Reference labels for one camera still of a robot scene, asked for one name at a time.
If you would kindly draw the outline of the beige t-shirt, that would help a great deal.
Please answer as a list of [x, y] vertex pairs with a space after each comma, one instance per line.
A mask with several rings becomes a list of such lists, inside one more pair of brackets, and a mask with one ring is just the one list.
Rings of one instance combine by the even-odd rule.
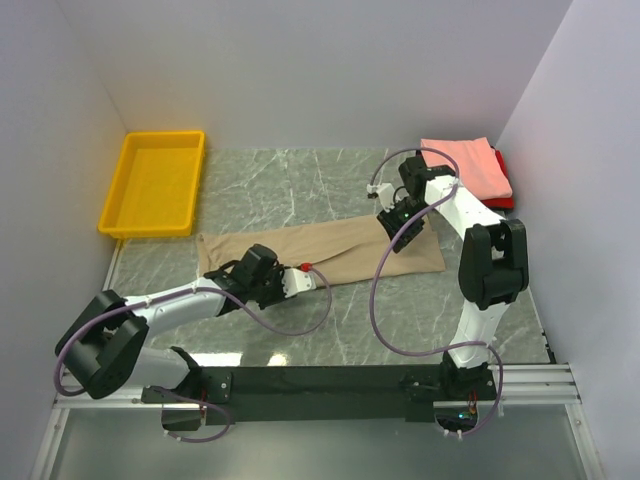
[[[286, 266], [311, 263], [331, 286], [371, 280], [390, 244], [374, 215], [258, 232], [196, 236], [199, 273], [240, 260], [249, 247], [260, 244], [276, 253]], [[407, 247], [391, 251], [381, 277], [446, 270], [437, 234], [429, 222]]]

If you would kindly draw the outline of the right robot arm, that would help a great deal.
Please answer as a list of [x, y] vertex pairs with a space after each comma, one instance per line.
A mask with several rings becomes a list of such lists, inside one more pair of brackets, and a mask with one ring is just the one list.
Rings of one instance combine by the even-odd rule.
[[382, 207], [377, 219], [390, 239], [383, 253], [400, 253], [424, 228], [431, 211], [438, 212], [462, 240], [458, 285], [464, 302], [454, 338], [441, 355], [436, 390], [460, 399], [490, 381], [488, 356], [497, 326], [509, 306], [529, 285], [527, 234], [519, 220], [507, 220], [485, 206], [461, 180], [457, 162], [444, 154], [444, 164], [427, 166], [417, 150], [398, 167], [406, 195], [396, 197], [390, 183], [371, 180], [370, 198]]

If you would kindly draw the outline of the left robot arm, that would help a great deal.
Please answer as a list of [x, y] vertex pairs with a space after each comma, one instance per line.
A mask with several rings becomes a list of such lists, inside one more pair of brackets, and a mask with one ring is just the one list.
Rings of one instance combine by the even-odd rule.
[[283, 302], [287, 270], [274, 251], [255, 244], [241, 259], [180, 287], [133, 297], [100, 292], [56, 344], [57, 393], [86, 393], [93, 399], [115, 393], [142, 364], [148, 340], [193, 321], [244, 309], [249, 302], [261, 309]]

